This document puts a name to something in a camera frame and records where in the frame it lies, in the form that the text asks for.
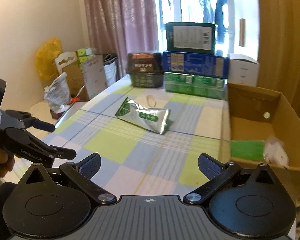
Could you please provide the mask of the person's left hand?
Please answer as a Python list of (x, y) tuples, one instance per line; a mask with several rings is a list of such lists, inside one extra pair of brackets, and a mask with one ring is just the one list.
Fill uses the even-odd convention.
[(0, 178), (4, 178), (8, 172), (11, 172), (14, 164), (14, 157), (9, 157), (8, 154), (0, 148)]

